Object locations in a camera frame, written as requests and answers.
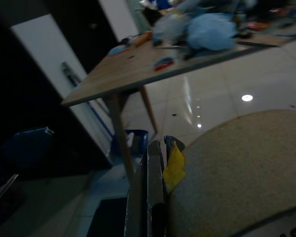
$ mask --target orange object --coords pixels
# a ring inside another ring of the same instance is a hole
[[[146,31],[143,35],[134,40],[133,45],[137,48],[152,37],[152,31]]]

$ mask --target white tile floor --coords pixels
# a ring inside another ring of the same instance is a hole
[[[187,145],[237,116],[270,109],[296,110],[296,41],[147,85],[157,139],[173,135]],[[243,101],[243,95],[253,100]],[[153,129],[139,93],[130,96],[127,128]]]

